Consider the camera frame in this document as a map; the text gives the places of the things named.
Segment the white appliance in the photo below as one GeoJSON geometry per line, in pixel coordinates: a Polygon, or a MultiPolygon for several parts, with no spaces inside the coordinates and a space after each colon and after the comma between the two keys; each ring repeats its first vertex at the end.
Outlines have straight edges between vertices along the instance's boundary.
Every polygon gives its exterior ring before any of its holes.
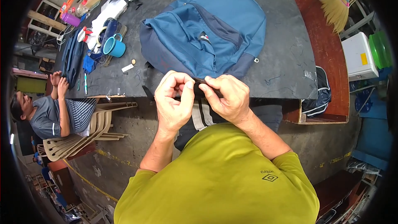
{"type": "Polygon", "coordinates": [[[369,47],[369,39],[363,32],[344,40],[341,44],[346,57],[348,81],[379,77],[369,47]]]}

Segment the black worktable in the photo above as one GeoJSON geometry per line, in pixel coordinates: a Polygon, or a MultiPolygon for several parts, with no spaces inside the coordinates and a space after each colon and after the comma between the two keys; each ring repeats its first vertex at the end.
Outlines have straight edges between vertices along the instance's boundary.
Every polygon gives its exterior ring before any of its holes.
{"type": "MultiPolygon", "coordinates": [[[[143,5],[135,10],[130,3],[127,11],[119,17],[119,22],[128,30],[123,38],[126,52],[113,57],[108,67],[99,64],[87,75],[88,93],[84,93],[84,72],[81,69],[80,90],[77,84],[67,94],[69,98],[84,98],[98,95],[120,95],[126,97],[146,97],[141,87],[143,67],[146,60],[141,55],[139,26],[143,19],[155,17],[174,0],[140,0],[143,5]],[[123,74],[122,67],[131,64],[135,67],[123,74]]],[[[315,81],[315,62],[308,33],[294,0],[256,0],[266,14],[266,38],[264,47],[258,56],[259,62],[253,65],[242,79],[249,88],[251,97],[315,99],[317,83],[315,81]]],[[[100,13],[100,7],[91,12],[82,24],[91,26],[91,21],[100,13]]],[[[62,57],[58,54],[55,69],[62,57]]],[[[154,92],[162,74],[157,70],[148,71],[148,88],[154,92]]]]}

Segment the zipper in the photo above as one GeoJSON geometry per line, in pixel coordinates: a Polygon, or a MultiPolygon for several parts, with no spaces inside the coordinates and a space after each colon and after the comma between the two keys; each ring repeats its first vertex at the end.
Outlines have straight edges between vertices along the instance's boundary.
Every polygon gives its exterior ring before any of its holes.
{"type": "Polygon", "coordinates": [[[211,25],[209,24],[209,21],[207,20],[207,18],[204,17],[203,7],[201,7],[200,5],[198,5],[196,3],[193,3],[193,2],[189,2],[188,4],[192,5],[193,7],[195,7],[197,9],[197,11],[201,15],[202,19],[204,20],[204,22],[207,24],[207,27],[209,27],[209,29],[211,29],[212,32],[214,32],[214,34],[216,34],[219,38],[221,38],[223,40],[231,42],[236,48],[238,47],[238,43],[235,40],[232,40],[231,38],[223,36],[219,31],[217,31],[217,30],[215,30],[215,29],[213,29],[211,27],[211,25]]]}

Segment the blue mug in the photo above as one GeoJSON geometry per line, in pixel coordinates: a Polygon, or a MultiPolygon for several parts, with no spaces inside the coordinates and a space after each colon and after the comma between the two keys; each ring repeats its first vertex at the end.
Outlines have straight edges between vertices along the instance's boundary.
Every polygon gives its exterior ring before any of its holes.
{"type": "Polygon", "coordinates": [[[126,44],[122,43],[122,34],[117,33],[112,37],[108,38],[103,46],[103,53],[105,55],[109,54],[111,56],[121,57],[126,51],[126,44]]]}

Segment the straw broom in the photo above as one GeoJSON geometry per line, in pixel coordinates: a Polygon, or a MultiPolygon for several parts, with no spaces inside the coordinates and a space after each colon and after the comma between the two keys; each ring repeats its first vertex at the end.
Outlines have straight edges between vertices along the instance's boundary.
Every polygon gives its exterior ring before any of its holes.
{"type": "Polygon", "coordinates": [[[339,33],[344,30],[348,20],[350,0],[321,0],[328,25],[333,24],[333,31],[339,33]]]}

